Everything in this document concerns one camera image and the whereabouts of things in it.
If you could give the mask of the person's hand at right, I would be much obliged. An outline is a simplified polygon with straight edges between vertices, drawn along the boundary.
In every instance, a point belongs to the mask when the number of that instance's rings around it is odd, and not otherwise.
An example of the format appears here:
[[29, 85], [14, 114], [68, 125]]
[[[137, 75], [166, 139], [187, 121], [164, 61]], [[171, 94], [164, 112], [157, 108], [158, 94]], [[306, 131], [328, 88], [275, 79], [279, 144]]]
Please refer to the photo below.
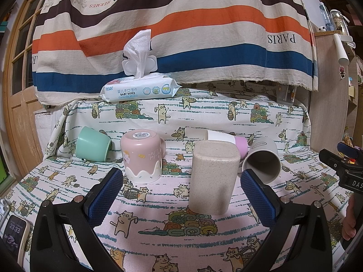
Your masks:
[[341, 229], [341, 234], [344, 240], [349, 241], [354, 238], [356, 235], [356, 218], [354, 215], [354, 205], [355, 205], [355, 196], [352, 194], [348, 201], [348, 206], [346, 208], [346, 215], [343, 219], [343, 227]]

